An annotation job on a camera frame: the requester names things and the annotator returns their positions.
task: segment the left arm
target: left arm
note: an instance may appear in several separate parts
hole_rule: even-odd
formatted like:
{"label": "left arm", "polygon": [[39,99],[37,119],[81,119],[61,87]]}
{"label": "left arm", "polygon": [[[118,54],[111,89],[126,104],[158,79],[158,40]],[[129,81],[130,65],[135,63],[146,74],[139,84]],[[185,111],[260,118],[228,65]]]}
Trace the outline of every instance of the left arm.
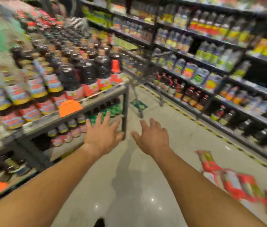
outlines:
{"label": "left arm", "polygon": [[86,121],[85,143],[73,154],[46,169],[0,201],[0,227],[49,227],[89,168],[123,138],[115,136],[120,119],[109,126],[110,113],[91,126]]}

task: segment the left hand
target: left hand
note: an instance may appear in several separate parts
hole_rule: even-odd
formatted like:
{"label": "left hand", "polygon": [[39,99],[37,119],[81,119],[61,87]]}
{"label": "left hand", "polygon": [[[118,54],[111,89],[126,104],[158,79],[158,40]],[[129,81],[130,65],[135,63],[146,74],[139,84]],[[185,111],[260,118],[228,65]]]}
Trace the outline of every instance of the left hand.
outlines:
{"label": "left hand", "polygon": [[108,154],[122,141],[124,132],[116,134],[121,118],[118,118],[111,126],[109,125],[110,112],[107,112],[102,123],[102,113],[99,113],[96,119],[96,124],[91,125],[89,119],[86,120],[86,136],[84,140],[84,149],[95,154],[98,159],[105,154]]}

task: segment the forearm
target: forearm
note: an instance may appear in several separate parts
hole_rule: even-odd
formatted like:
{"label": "forearm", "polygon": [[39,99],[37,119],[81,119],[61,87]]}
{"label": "forearm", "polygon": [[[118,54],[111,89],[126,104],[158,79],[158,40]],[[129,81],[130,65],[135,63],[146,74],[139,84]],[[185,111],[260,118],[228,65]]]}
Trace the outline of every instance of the forearm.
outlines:
{"label": "forearm", "polygon": [[166,177],[189,227],[266,226],[171,149],[158,153],[154,160]]}
{"label": "forearm", "polygon": [[0,226],[49,227],[64,202],[96,162],[82,146],[0,201]]}

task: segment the tile floor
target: tile floor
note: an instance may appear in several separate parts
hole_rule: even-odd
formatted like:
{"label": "tile floor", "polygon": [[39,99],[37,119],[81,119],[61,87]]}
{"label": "tile floor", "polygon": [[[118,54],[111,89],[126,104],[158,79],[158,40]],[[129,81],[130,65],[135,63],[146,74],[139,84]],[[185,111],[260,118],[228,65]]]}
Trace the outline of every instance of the tile floor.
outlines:
{"label": "tile floor", "polygon": [[[168,105],[160,107],[149,92],[139,87],[137,92],[139,99],[148,106],[144,118],[149,121],[153,117],[167,128],[171,148],[194,168],[202,170],[194,151],[210,150],[218,165],[252,174],[260,188],[267,189],[266,168]],[[99,217],[105,218],[107,227],[187,226],[158,166],[130,137],[131,130],[141,132],[136,111],[130,106],[126,140],[94,164],[64,204],[52,227],[93,227]],[[264,206],[252,207],[267,224]]]}

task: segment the right arm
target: right arm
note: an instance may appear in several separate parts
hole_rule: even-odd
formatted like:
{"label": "right arm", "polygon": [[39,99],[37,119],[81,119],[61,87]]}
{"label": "right arm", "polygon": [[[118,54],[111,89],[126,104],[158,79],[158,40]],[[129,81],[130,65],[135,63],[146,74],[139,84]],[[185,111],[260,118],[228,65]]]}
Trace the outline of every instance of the right arm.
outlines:
{"label": "right arm", "polygon": [[189,227],[267,227],[240,202],[205,178],[169,147],[165,128],[154,119],[132,132],[139,148],[158,164]]}

